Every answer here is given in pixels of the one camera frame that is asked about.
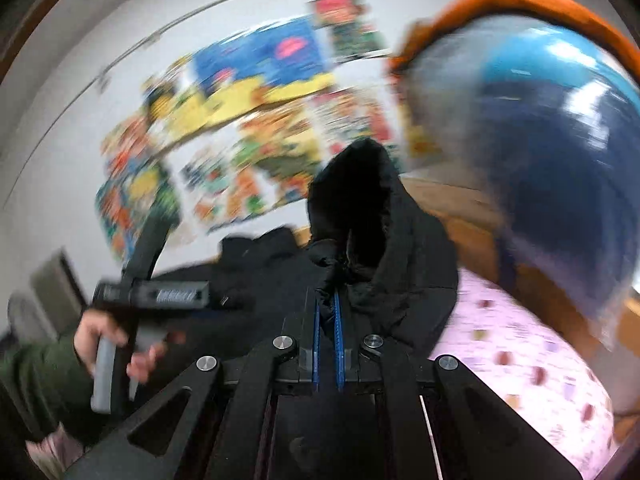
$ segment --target silver screw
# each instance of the silver screw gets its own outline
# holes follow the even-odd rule
[[[443,368],[444,370],[455,370],[458,368],[458,360],[450,355],[443,355],[438,359],[438,364],[440,365],[440,368]]]
[[[213,370],[218,365],[218,360],[212,355],[203,355],[200,359],[196,361],[196,366],[198,370],[202,372],[208,372]]]
[[[382,339],[382,336],[379,336],[378,334],[369,334],[364,337],[362,342],[369,348],[380,348],[385,340]]]
[[[280,350],[286,350],[293,345],[293,339],[288,335],[279,335],[273,340],[273,345]]]

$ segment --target blue plastic covering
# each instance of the blue plastic covering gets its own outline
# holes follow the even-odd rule
[[[414,119],[494,199],[516,260],[554,280],[610,342],[640,235],[629,74],[576,32],[491,16],[426,49],[406,90]]]

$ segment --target person's hand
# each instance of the person's hand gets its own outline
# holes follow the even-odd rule
[[[108,313],[93,309],[85,311],[74,336],[74,348],[82,364],[92,376],[101,337],[107,338],[117,346],[126,345],[128,340],[126,332]],[[175,342],[183,342],[184,334],[174,334],[173,339]],[[152,345],[146,352],[134,353],[131,362],[127,365],[127,375],[141,383],[146,383],[149,374],[156,369],[158,360],[166,353],[166,349],[166,343],[159,342]]]

